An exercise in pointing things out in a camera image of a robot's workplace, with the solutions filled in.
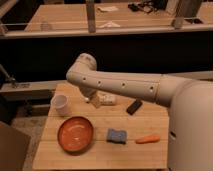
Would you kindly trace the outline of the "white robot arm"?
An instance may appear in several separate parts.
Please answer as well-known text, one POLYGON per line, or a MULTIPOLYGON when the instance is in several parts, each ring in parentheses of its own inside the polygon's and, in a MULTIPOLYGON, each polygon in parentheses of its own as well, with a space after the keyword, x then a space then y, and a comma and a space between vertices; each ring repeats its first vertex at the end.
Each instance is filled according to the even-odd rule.
POLYGON ((156 103, 169 109, 169 171, 213 171, 213 82, 167 74, 103 72, 80 54, 66 73, 91 97, 96 90, 156 103))

